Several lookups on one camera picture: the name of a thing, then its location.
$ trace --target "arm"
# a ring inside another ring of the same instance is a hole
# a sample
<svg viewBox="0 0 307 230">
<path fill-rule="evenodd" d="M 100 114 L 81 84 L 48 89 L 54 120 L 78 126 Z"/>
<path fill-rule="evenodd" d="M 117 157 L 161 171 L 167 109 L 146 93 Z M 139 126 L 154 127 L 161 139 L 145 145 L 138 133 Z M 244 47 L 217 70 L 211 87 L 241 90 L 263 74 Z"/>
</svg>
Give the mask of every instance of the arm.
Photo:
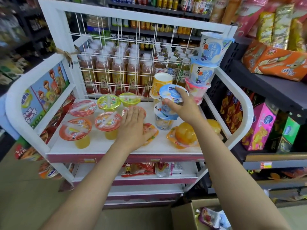
<svg viewBox="0 0 307 230">
<path fill-rule="evenodd" d="M 221 206 L 233 229 L 291 229 L 273 202 L 246 172 L 182 89 L 183 106 L 166 100 L 195 130 Z"/>
<path fill-rule="evenodd" d="M 125 112 L 117 139 L 94 169 L 74 189 L 68 199 L 42 226 L 49 229 L 93 229 L 110 187 L 128 155 L 156 132 L 143 135 L 144 112 L 130 107 Z"/>
</svg>

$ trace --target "red lid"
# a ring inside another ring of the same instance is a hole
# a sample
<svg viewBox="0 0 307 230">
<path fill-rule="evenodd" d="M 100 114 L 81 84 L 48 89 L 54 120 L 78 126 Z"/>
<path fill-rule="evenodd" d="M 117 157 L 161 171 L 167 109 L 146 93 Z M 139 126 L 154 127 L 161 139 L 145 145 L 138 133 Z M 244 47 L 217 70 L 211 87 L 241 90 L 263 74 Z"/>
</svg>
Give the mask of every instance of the red lid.
<svg viewBox="0 0 307 230">
<path fill-rule="evenodd" d="M 77 124 L 79 127 L 84 127 L 88 130 L 87 133 L 84 133 L 82 131 L 78 131 L 76 129 L 73 129 L 71 127 L 67 127 L 66 125 L 62 125 L 62 127 L 59 130 L 59 136 L 64 140 L 78 140 L 83 138 L 84 136 L 88 135 L 92 129 L 92 124 L 89 120 L 86 119 L 72 119 L 68 121 L 72 124 Z"/>
<path fill-rule="evenodd" d="M 92 103 L 90 106 L 87 105 L 83 108 L 82 107 L 78 108 L 81 105 L 86 105 L 86 104 L 90 104 L 90 103 Z M 72 104 L 68 113 L 71 114 L 72 116 L 75 116 L 75 117 L 84 117 L 84 116 L 88 116 L 88 115 L 91 115 L 92 113 L 94 113 L 96 108 L 97 108 L 97 105 L 93 100 L 82 100 L 82 101 L 78 101 L 78 102 L 75 102 L 74 104 Z"/>
<path fill-rule="evenodd" d="M 112 115 L 112 114 L 113 114 L 113 112 L 104 112 L 104 113 L 98 115 L 97 118 L 95 119 L 95 127 L 98 130 L 101 130 L 101 131 L 113 131 L 113 130 L 116 130 L 117 128 L 119 128 L 120 121 L 121 121 L 122 117 L 118 113 L 116 113 L 114 118 L 111 121 L 109 121 L 108 123 L 106 123 L 103 127 L 99 127 L 99 125 L 104 123 L 105 120 L 108 117 L 110 117 L 110 115 Z"/>
<path fill-rule="evenodd" d="M 143 107 L 137 106 L 140 110 L 144 111 L 144 118 L 146 118 L 146 111 Z M 128 110 L 128 108 L 125 108 L 122 110 L 122 116 L 124 116 L 125 112 Z"/>
</svg>

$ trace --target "hand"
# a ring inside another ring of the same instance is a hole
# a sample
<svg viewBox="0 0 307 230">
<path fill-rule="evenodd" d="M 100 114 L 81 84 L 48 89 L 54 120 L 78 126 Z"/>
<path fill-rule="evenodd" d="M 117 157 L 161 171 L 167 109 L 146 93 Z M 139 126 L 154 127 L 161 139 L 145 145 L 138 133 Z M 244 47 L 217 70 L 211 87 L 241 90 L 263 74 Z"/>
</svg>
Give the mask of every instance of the hand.
<svg viewBox="0 0 307 230">
<path fill-rule="evenodd" d="M 180 93 L 183 105 L 179 106 L 168 98 L 164 99 L 164 102 L 175 111 L 183 121 L 189 123 L 193 127 L 200 119 L 203 119 L 201 112 L 192 95 L 189 96 L 183 89 L 178 87 L 175 87 L 175 90 Z"/>
<path fill-rule="evenodd" d="M 129 107 L 121 120 L 114 144 L 122 146 L 129 154 L 141 147 L 157 132 L 157 129 L 152 129 L 143 134 L 143 120 L 144 110 L 137 106 Z"/>
</svg>

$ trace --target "person's right arm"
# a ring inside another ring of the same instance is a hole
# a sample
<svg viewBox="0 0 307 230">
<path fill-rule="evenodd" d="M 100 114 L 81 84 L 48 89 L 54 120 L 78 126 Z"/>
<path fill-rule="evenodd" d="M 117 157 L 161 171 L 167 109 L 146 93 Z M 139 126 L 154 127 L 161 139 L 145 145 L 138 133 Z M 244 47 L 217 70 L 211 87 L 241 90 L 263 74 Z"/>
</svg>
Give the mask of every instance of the person's right arm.
<svg viewBox="0 0 307 230">
<path fill-rule="evenodd" d="M 182 89 L 184 104 L 165 102 L 196 133 L 212 184 L 233 229 L 291 229 L 274 203 L 229 151 Z"/>
</svg>

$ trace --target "person's right hand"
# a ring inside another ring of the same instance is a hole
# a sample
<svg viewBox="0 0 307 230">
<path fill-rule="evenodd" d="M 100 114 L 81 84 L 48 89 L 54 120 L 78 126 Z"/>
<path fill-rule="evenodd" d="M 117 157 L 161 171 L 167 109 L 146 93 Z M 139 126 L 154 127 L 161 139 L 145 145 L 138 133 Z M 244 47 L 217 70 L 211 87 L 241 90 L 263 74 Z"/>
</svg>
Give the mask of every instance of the person's right hand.
<svg viewBox="0 0 307 230">
<path fill-rule="evenodd" d="M 169 100 L 168 98 L 164 99 L 164 102 L 173 110 L 175 111 L 179 117 L 189 123 L 191 126 L 197 124 L 200 119 L 203 119 L 199 108 L 194 101 L 193 96 L 189 96 L 183 89 L 175 87 L 175 90 L 180 93 L 183 105 L 179 106 L 175 104 L 173 101 Z"/>
</svg>

